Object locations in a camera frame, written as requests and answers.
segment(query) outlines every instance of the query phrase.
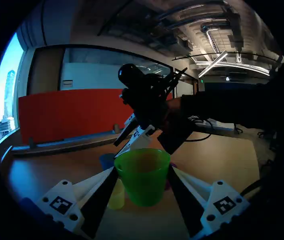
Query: sky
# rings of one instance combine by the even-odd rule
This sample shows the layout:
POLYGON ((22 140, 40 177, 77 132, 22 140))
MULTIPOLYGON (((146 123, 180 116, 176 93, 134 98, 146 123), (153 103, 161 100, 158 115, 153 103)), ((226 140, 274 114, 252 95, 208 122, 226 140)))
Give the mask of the sky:
POLYGON ((8 72, 11 70, 14 70, 15 73, 17 73, 22 54, 23 49, 21 48, 21 45, 18 41, 18 37, 15 33, 4 53, 0 65, 0 121, 2 120, 4 114, 4 91, 6 77, 8 75, 8 72))

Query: wooden table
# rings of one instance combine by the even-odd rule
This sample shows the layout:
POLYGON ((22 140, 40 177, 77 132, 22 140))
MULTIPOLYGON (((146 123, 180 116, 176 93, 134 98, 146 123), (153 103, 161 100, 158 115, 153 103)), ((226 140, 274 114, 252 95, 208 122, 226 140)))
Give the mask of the wooden table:
MULTIPOLYGON (((163 149, 158 135, 152 136, 150 148, 163 149)), ((204 136, 195 132, 189 139, 204 136)), ((51 156, 16 158, 6 181, 17 200, 29 197, 37 201, 62 179, 75 184, 101 172, 98 157, 116 153, 121 147, 108 144, 51 156)), ((205 141, 186 142, 171 161, 207 183, 223 179, 239 192, 259 178, 253 144, 244 139, 212 135, 205 141)), ((121 210, 106 209, 95 239, 188 239, 188 233, 173 192, 168 190, 153 207, 138 207, 126 196, 121 210)))

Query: ceiling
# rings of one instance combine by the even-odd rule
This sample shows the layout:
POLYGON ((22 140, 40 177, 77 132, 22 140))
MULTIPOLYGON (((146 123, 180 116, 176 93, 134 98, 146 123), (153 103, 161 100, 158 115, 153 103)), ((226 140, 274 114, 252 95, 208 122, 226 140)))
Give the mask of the ceiling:
MULTIPOLYGON (((104 6, 113 4, 111 1, 109 5, 108 0, 102 2, 104 6)), ((172 59, 196 55, 189 58, 195 71, 207 67, 195 62, 212 61, 218 56, 216 52, 224 50, 229 52, 224 62, 262 67, 270 75, 284 62, 268 27, 242 0, 119 0, 117 3, 117 7, 103 8, 108 17, 101 21, 97 10, 101 1, 86 2, 85 7, 91 12, 92 8, 96 9, 95 18, 90 14, 90 20, 100 23, 96 29, 98 36, 111 35, 143 44, 172 59)), ((265 74, 229 66, 213 68, 207 75, 269 79, 265 74)))

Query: skyscraper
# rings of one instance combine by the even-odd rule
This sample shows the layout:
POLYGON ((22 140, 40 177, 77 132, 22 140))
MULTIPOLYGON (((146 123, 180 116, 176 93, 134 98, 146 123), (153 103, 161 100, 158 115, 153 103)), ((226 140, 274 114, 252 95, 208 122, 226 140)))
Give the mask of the skyscraper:
POLYGON ((8 72, 5 83, 4 92, 4 116, 3 118, 12 117, 12 103, 13 103, 13 86, 14 86, 15 71, 11 70, 8 72))

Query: yellow cup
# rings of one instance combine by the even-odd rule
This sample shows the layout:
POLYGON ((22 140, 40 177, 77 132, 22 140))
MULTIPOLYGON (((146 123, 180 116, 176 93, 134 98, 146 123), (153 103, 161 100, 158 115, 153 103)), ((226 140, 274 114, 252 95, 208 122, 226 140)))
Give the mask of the yellow cup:
POLYGON ((110 196, 108 208, 120 209, 124 206, 124 186, 122 181, 118 178, 114 186, 113 192, 110 196))

